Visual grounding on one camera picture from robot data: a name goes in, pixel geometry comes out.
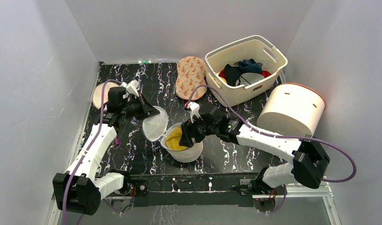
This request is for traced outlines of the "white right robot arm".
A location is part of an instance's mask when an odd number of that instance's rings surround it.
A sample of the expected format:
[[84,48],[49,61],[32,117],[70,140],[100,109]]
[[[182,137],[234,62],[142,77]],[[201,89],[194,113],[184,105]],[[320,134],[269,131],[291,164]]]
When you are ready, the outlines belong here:
[[250,125],[240,118],[230,118],[214,105],[186,104],[190,119],[181,124],[179,145],[190,148],[206,136],[215,135],[224,142],[257,148],[285,160],[285,164],[263,168],[256,179],[240,184],[245,195],[269,194],[278,186],[299,183],[317,189],[330,159],[319,143],[306,138],[282,138],[281,135]]

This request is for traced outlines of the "yellow bra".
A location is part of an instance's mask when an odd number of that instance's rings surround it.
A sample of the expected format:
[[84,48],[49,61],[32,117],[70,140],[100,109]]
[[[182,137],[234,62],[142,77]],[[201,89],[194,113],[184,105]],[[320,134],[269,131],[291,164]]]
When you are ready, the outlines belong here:
[[182,151],[188,147],[180,145],[180,140],[182,137],[182,129],[180,127],[175,127],[166,137],[165,144],[170,150]]

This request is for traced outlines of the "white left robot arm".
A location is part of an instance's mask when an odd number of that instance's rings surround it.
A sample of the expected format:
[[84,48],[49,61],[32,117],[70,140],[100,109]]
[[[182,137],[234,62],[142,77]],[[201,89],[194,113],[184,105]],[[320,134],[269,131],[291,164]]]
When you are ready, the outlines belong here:
[[127,120],[144,120],[160,114],[142,94],[123,86],[112,87],[107,93],[107,102],[101,106],[103,110],[75,161],[64,173],[57,173],[53,178],[57,207],[63,212],[93,215],[100,202],[113,192],[130,193],[129,172],[112,170],[96,178],[97,169]]

